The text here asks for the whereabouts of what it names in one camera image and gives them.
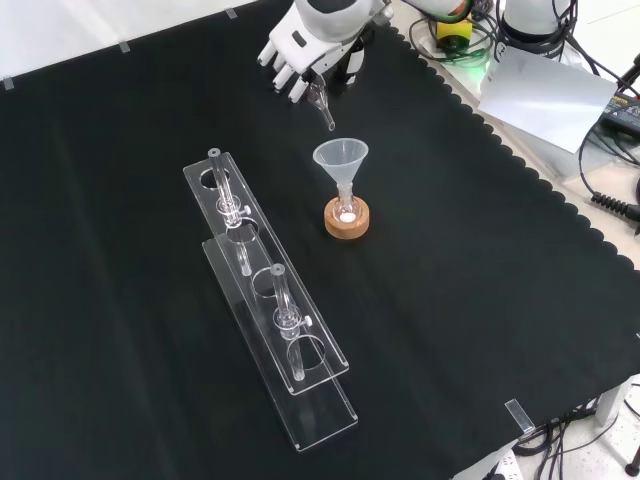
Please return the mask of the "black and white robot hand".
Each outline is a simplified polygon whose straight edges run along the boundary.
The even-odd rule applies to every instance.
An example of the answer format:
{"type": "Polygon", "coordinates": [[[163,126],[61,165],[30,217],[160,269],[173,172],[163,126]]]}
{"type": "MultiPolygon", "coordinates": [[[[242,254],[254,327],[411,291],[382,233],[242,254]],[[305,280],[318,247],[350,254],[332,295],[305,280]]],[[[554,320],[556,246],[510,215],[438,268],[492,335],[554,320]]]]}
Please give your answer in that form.
{"type": "Polygon", "coordinates": [[[328,71],[350,86],[364,63],[371,25],[392,16],[388,1],[295,1],[269,33],[258,63],[273,67],[275,91],[293,84],[288,93],[292,103],[328,71]]]}

